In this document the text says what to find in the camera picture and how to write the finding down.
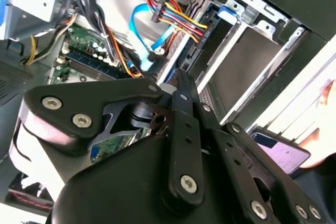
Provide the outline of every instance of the silver screw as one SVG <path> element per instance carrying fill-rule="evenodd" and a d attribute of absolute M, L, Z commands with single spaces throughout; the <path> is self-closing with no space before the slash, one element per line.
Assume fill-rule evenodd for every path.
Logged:
<path fill-rule="evenodd" d="M 210 111 L 211 111 L 210 107 L 209 107 L 208 105 L 206 105 L 206 104 L 203 104 L 203 108 L 204 108 L 207 112 L 210 112 Z"/>
<path fill-rule="evenodd" d="M 260 204 L 258 201 L 254 200 L 251 202 L 251 207 L 253 212 L 262 220 L 266 220 L 267 213 L 262 204 Z"/>
<path fill-rule="evenodd" d="M 304 217 L 305 219 L 308 219 L 308 214 L 307 212 L 300 206 L 296 205 L 296 210 L 299 212 L 299 214 Z"/>
<path fill-rule="evenodd" d="M 194 194 L 197 191 L 196 181 L 189 175 L 183 175 L 181 177 L 181 186 L 190 194 Z"/>
<path fill-rule="evenodd" d="M 183 100 L 188 100 L 188 97 L 186 97 L 184 94 L 181 94 L 180 97 L 181 97 Z"/>
<path fill-rule="evenodd" d="M 309 206 L 309 210 L 317 219 L 321 219 L 320 213 L 314 207 Z"/>
<path fill-rule="evenodd" d="M 60 107 L 62 107 L 62 102 L 56 97 L 45 97 L 42 100 L 42 104 L 44 107 L 50 109 L 50 110 L 58 110 Z"/>
<path fill-rule="evenodd" d="M 153 90 L 154 92 L 157 92 L 157 90 L 158 90 L 158 89 L 157 89 L 156 87 L 154 87 L 153 85 L 149 85 L 148 87 L 149 87 L 150 90 Z"/>
<path fill-rule="evenodd" d="M 240 129 L 237 126 L 235 126 L 234 124 L 232 125 L 232 128 L 235 132 L 237 132 L 237 133 L 240 132 Z"/>
<path fill-rule="evenodd" d="M 74 115 L 72 118 L 72 122 L 75 126 L 79 128 L 88 128 L 92 124 L 91 118 L 84 114 Z"/>

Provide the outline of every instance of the black plastic arm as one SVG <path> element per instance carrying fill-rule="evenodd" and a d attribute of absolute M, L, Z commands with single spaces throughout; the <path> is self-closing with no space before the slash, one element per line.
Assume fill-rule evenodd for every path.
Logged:
<path fill-rule="evenodd" d="M 147 79 L 42 86 L 26 93 L 19 118 L 38 138 L 66 154 L 81 155 L 89 151 L 91 143 L 104 131 L 103 114 L 111 114 L 112 119 L 116 119 L 127 105 L 157 103 L 162 94 L 161 89 Z M 61 107 L 45 107 L 43 99 L 47 97 L 57 98 Z M 73 123 L 76 114 L 88 116 L 91 125 L 76 126 Z M 112 120 L 108 127 L 112 129 L 114 123 Z"/>
<path fill-rule="evenodd" d="M 239 146 L 245 147 L 253 162 L 264 170 L 264 177 L 273 178 L 270 190 L 271 205 L 281 223 L 327 223 L 322 210 L 299 186 L 235 123 L 227 123 L 224 131 L 233 136 Z"/>

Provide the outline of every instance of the black wire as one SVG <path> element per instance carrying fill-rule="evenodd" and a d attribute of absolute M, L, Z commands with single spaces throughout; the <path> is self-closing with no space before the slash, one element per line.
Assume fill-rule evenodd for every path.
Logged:
<path fill-rule="evenodd" d="M 47 47 L 45 49 L 43 49 L 43 51 L 39 52 L 37 55 L 35 55 L 34 57 L 34 60 L 37 60 L 39 59 L 41 56 L 43 56 L 44 54 L 46 54 L 47 52 L 49 52 L 49 50 L 51 48 L 53 48 L 54 44 L 55 44 L 55 40 L 56 40 L 56 37 L 58 36 L 58 34 L 60 33 L 60 31 L 62 31 L 66 26 L 61 26 L 59 28 L 57 28 L 57 30 L 54 32 L 49 44 L 47 45 Z M 29 56 L 25 59 L 23 59 L 21 61 L 21 64 L 26 64 L 27 61 L 29 59 Z"/>
<path fill-rule="evenodd" d="M 193 24 L 193 23 L 191 23 L 190 21 L 188 21 L 187 19 L 185 19 L 184 18 L 184 21 L 181 21 L 180 23 L 179 22 L 176 22 L 175 20 L 173 20 L 173 19 L 171 19 L 170 17 L 168 17 L 168 16 L 164 16 L 164 17 L 161 17 L 161 18 L 163 18 L 163 19 L 167 19 L 168 21 L 170 21 L 170 22 L 173 22 L 173 23 L 175 23 L 175 24 L 178 24 L 178 25 L 180 25 L 180 26 L 183 26 L 185 29 L 187 29 L 189 32 L 191 32 L 192 34 L 195 34 L 196 36 L 199 36 L 198 34 L 196 34 L 195 32 L 193 32 L 193 31 L 191 31 L 191 30 L 189 30 L 189 28 L 187 27 L 187 26 L 184 26 L 184 23 L 187 23 L 189 26 L 191 26 L 191 27 L 193 27 L 193 26 L 195 26 L 195 28 L 196 29 L 198 29 L 200 32 L 202 32 L 202 33 L 204 33 L 204 31 L 206 30 L 206 29 L 204 29 L 204 28 L 202 28 L 202 27 L 199 27 L 199 26 L 197 26 L 197 25 L 195 25 L 195 24 Z"/>
<path fill-rule="evenodd" d="M 192 0 L 189 0 L 189 5 L 190 5 L 190 8 L 189 8 L 189 13 L 186 13 L 186 15 L 190 16 L 191 15 L 191 9 L 193 7 L 193 4 L 195 4 L 196 0 L 194 0 L 194 2 L 192 2 Z"/>
<path fill-rule="evenodd" d="M 54 21 L 55 22 L 54 28 L 57 27 L 62 22 L 62 20 L 64 19 L 64 16 L 67 13 L 68 8 L 69 8 L 69 2 L 70 2 L 70 0 L 62 0 L 62 5 L 61 5 L 61 7 L 59 9 L 59 12 L 57 13 L 55 21 Z"/>
<path fill-rule="evenodd" d="M 79 6 L 79 10 L 85 16 L 95 32 L 106 40 L 107 49 L 111 61 L 116 61 L 115 56 L 117 55 L 117 52 L 114 48 L 112 38 L 110 38 L 109 36 L 109 28 L 107 27 L 105 22 L 104 11 L 99 5 L 97 5 L 96 0 L 76 0 L 76 2 Z"/>

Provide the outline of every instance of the finger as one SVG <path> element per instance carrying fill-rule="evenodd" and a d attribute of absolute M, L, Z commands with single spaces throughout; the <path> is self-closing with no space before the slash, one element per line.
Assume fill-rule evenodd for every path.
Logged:
<path fill-rule="evenodd" d="M 326 88 L 323 89 L 323 92 L 322 92 L 321 97 L 319 99 L 319 104 L 321 104 L 321 105 L 326 105 L 327 104 L 328 95 L 329 95 L 329 92 L 332 88 L 332 85 L 333 85 L 333 82 L 330 83 Z"/>
<path fill-rule="evenodd" d="M 330 91 L 328 93 L 327 106 L 336 110 L 336 82 L 333 81 Z"/>

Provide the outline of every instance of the black plastic part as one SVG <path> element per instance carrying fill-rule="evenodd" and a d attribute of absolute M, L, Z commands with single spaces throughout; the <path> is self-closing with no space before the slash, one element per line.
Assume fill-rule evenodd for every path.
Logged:
<path fill-rule="evenodd" d="M 295 30 L 300 26 L 300 24 L 293 19 L 291 19 L 286 25 L 284 25 L 284 23 L 285 22 L 282 21 L 282 24 L 279 25 L 280 28 L 283 26 L 282 29 L 277 29 L 273 34 L 273 40 L 277 41 L 281 45 L 284 45 Z"/>
<path fill-rule="evenodd" d="M 267 213 L 264 223 L 280 223 L 268 206 L 264 203 L 260 192 L 245 165 L 241 152 L 237 147 L 235 139 L 231 134 L 223 132 L 216 121 L 215 113 L 210 109 L 206 111 L 200 105 L 197 107 L 201 115 L 201 127 L 203 135 L 208 136 L 209 144 L 215 154 L 220 157 L 223 165 L 221 170 L 231 183 L 232 191 L 229 194 L 231 199 L 231 211 L 236 211 L 236 219 L 246 223 L 258 223 L 259 217 L 253 212 L 252 201 L 259 202 Z"/>
<path fill-rule="evenodd" d="M 114 112 L 126 105 L 138 102 L 155 103 L 162 95 L 161 89 L 147 79 L 123 79 L 105 82 L 79 82 L 67 85 L 51 85 L 29 90 L 24 97 L 23 107 L 19 115 L 22 123 L 29 130 L 49 142 L 60 151 L 70 155 L 81 155 L 88 151 L 90 142 L 103 130 L 103 109 L 110 103 L 124 103 L 116 106 Z M 50 110 L 42 105 L 45 97 L 56 97 L 62 101 L 58 110 Z M 81 102 L 81 98 L 90 101 L 90 105 Z M 33 115 L 34 121 L 27 119 L 27 111 Z M 85 114 L 92 120 L 89 128 L 76 127 L 72 117 Z"/>
<path fill-rule="evenodd" d="M 173 214 L 161 199 L 167 170 L 165 136 L 150 136 L 74 176 L 63 188 L 52 213 L 53 224 L 234 223 L 223 195 L 230 190 L 217 159 L 202 154 L 206 197 L 187 217 Z"/>
<path fill-rule="evenodd" d="M 153 62 L 153 65 L 147 71 L 148 73 L 159 73 L 167 62 L 165 57 L 157 55 L 154 52 L 149 53 L 148 59 L 149 61 Z"/>
<path fill-rule="evenodd" d="M 192 77 L 178 70 L 172 81 L 177 90 L 169 96 L 168 131 L 139 140 L 75 175 L 58 197 L 53 223 L 109 223 L 111 216 L 116 223 L 326 222 L 321 209 L 241 127 L 229 123 L 225 132 L 221 130 L 214 112 L 199 103 Z M 41 100 L 47 95 L 61 99 L 63 106 L 44 108 Z M 75 95 L 85 100 L 78 102 Z M 137 103 L 149 106 L 134 106 Z M 115 119 L 107 124 L 108 133 L 120 133 L 124 125 L 129 126 L 126 112 L 150 119 L 156 109 L 150 104 L 165 109 L 167 99 L 145 79 L 46 86 L 26 94 L 19 119 L 42 140 L 63 152 L 78 154 L 87 150 L 88 136 L 95 137 L 104 129 L 102 115 L 112 113 Z M 141 113 L 141 108 L 149 111 Z M 71 123 L 71 115 L 76 113 L 90 116 L 92 126 L 76 128 Z M 201 146 L 209 147 L 211 153 L 202 154 Z M 251 160 L 250 172 L 238 147 Z M 272 179 L 268 187 L 274 212 L 263 200 L 267 195 L 260 193 L 267 191 L 263 181 L 255 183 L 253 179 L 255 165 L 262 171 L 263 181 L 265 176 Z M 192 177 L 197 187 L 190 178 L 182 183 L 183 175 Z M 259 209 L 253 209 L 253 201 L 259 203 Z M 297 212 L 298 205 L 308 214 L 307 219 Z M 309 206 L 322 218 L 315 218 Z M 261 209 L 264 217 L 257 214 Z"/>
<path fill-rule="evenodd" d="M 159 0 L 156 8 L 155 8 L 155 11 L 153 13 L 153 16 L 151 18 L 151 21 L 154 21 L 155 23 L 158 23 L 160 22 L 159 21 L 159 18 L 161 17 L 162 15 L 162 11 L 164 10 L 165 8 L 165 3 L 168 2 L 169 0 Z"/>
<path fill-rule="evenodd" d="M 320 220 L 311 213 L 309 206 L 313 206 L 318 212 L 322 210 L 313 202 L 299 186 L 264 152 L 258 144 L 237 124 L 227 123 L 223 130 L 232 135 L 235 141 L 249 150 L 255 157 L 255 163 L 259 163 L 265 169 L 264 174 L 272 176 L 274 184 L 270 187 L 271 204 L 281 223 L 327 223 L 325 216 Z M 305 219 L 297 211 L 297 205 L 301 206 L 308 214 Z"/>

